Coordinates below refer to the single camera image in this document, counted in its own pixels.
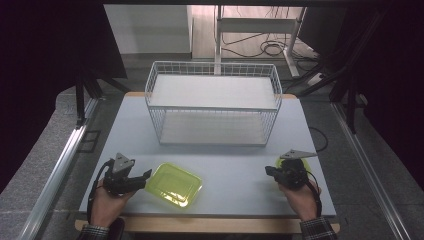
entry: table edge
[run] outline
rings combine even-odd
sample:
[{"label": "table edge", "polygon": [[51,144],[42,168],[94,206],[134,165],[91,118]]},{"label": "table edge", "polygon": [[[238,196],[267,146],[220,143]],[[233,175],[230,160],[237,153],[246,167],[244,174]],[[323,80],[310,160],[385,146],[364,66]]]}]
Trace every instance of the table edge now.
[{"label": "table edge", "polygon": [[[236,219],[191,217],[122,217],[126,232],[174,232],[174,233],[301,233],[300,219]],[[75,220],[75,228],[81,231],[85,220]],[[340,231],[339,223],[331,224],[334,232]]]}]

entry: white wire basket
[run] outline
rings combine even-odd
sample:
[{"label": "white wire basket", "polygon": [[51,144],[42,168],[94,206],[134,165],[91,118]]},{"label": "white wire basket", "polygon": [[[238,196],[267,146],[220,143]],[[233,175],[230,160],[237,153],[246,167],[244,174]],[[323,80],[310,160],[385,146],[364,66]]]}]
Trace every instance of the white wire basket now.
[{"label": "white wire basket", "polygon": [[273,64],[154,62],[145,89],[161,144],[265,146],[281,98]]}]

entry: striped sleeve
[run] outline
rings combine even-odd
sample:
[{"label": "striped sleeve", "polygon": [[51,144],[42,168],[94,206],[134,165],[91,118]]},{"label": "striped sleeve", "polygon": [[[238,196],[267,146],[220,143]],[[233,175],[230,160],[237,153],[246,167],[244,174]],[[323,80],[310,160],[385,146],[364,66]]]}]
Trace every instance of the striped sleeve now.
[{"label": "striped sleeve", "polygon": [[300,222],[302,235],[305,240],[332,240],[337,239],[337,235],[330,225],[330,222],[319,217],[310,221]]},{"label": "striped sleeve", "polygon": [[77,240],[106,240],[109,228],[85,224]]}]

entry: yellow plastic tray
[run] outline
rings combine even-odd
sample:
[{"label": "yellow plastic tray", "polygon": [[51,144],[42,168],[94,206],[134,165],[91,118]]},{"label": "yellow plastic tray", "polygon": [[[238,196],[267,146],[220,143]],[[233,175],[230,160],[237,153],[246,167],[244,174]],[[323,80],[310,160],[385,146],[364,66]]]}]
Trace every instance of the yellow plastic tray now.
[{"label": "yellow plastic tray", "polygon": [[202,188],[202,180],[186,170],[172,164],[161,164],[146,184],[146,191],[180,208],[194,201]]}]

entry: wall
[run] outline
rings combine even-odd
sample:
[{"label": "wall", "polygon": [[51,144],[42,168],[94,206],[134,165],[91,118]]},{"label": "wall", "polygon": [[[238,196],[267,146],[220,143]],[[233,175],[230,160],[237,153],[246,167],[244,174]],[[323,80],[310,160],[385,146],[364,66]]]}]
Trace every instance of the wall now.
[{"label": "wall", "polygon": [[104,7],[121,54],[191,52],[191,6]]}]

